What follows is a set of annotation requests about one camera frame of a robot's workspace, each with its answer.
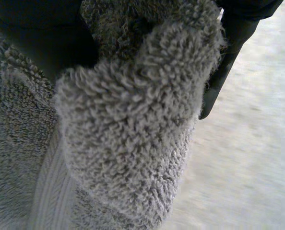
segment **black plastic object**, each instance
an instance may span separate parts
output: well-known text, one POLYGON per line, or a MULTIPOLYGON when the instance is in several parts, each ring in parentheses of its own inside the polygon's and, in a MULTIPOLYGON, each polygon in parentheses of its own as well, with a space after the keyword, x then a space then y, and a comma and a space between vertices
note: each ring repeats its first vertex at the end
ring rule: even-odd
POLYGON ((228 48, 223 51, 222 62, 210 77, 208 86, 205 89, 200 120, 210 114, 243 44, 253 35, 259 24, 259 21, 248 21, 226 11, 221 21, 225 29, 228 48))

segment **fuzzy gray fabric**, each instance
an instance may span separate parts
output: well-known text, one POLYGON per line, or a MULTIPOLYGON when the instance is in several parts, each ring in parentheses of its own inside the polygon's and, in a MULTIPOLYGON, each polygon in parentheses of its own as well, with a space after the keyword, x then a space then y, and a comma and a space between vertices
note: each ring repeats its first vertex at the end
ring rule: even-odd
POLYGON ((218 14, 211 0, 85 1, 101 58, 62 72, 53 100, 42 72, 0 36, 0 223, 28 218, 56 110, 78 183, 74 228, 157 228, 224 45, 218 14), (149 34, 131 29, 140 17, 155 22, 149 34))

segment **gray fleece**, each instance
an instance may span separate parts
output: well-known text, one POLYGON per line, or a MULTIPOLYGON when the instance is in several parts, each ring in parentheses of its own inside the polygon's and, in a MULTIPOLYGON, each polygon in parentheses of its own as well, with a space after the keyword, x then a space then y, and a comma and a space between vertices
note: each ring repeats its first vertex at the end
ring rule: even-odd
POLYGON ((29 181, 37 180, 55 107, 65 161, 78 183, 75 228, 157 228, 171 211, 204 85, 224 45, 218 14, 211 0, 85 1, 82 15, 101 58, 94 69, 63 71, 53 100, 42 73, 22 55, 8 57, 7 50, 16 51, 0 39, 0 78, 18 81, 0 84, 0 219, 29 213, 35 184, 18 178, 28 172, 29 181), (138 17, 155 22, 151 33, 130 29, 138 17), (28 98, 20 106, 30 112, 13 106, 23 92, 28 98), (26 162, 36 152, 39 161, 26 162), (1 195, 7 186, 12 200, 1 195), (29 191, 25 200, 15 196, 22 191, 29 191))

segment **gray towel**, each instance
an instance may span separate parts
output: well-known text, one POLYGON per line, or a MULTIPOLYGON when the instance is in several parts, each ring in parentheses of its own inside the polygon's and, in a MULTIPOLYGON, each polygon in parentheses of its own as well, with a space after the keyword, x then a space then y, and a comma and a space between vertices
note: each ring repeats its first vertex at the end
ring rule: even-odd
POLYGON ((85 1, 101 58, 94 69, 64 70, 55 96, 32 61, 0 36, 0 223, 29 218, 59 116, 62 152, 78 183, 75 227, 158 227, 172 208, 204 85, 224 45, 218 14, 211 0, 85 1), (142 17, 152 31, 140 29, 142 17))

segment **light gray floor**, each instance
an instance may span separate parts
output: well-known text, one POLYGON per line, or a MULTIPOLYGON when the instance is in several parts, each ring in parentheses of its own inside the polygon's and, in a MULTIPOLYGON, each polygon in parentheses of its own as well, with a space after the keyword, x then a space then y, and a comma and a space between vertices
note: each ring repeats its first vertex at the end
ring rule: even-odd
POLYGON ((161 230, 285 230, 285 1, 244 45, 197 125, 161 230))

